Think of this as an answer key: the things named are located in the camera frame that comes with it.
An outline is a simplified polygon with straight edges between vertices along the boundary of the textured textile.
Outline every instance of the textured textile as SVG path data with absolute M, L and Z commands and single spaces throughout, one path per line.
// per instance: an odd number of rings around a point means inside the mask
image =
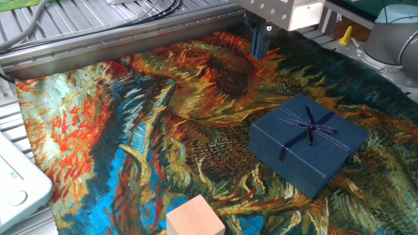
M 418 105 L 298 33 L 261 60 L 250 38 L 237 27 L 17 82 L 61 234 L 165 234 L 199 194 L 227 234 L 418 234 Z M 247 151 L 251 122 L 297 93 L 370 133 L 314 203 Z
M 0 12 L 35 6 L 39 3 L 40 0 L 0 0 Z

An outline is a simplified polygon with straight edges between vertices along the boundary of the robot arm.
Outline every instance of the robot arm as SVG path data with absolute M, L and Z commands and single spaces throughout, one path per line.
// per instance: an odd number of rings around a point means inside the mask
M 364 52 L 386 65 L 418 74 L 418 7 L 390 5 L 381 11 Z

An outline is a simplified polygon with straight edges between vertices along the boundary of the white plastic casing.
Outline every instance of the white plastic casing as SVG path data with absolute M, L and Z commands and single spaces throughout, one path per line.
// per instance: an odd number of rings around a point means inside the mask
M 0 132 L 0 234 L 35 213 L 53 192 L 51 180 Z

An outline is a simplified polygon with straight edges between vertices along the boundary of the pink wooden cube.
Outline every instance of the pink wooden cube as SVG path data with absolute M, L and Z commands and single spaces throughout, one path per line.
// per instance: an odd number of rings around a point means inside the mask
M 170 211 L 167 235 L 224 235 L 225 225 L 202 195 Z

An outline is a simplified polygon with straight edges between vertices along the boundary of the colorful tapestry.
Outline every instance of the colorful tapestry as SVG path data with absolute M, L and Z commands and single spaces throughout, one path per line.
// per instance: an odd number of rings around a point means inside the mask
M 39 3 L 40 0 L 0 0 L 0 12 L 35 6 Z
M 260 60 L 250 38 L 237 27 L 17 82 L 60 234 L 166 234 L 197 195 L 226 234 L 418 234 L 418 104 L 298 33 Z M 297 93 L 370 133 L 313 203 L 248 152 L 250 124 Z

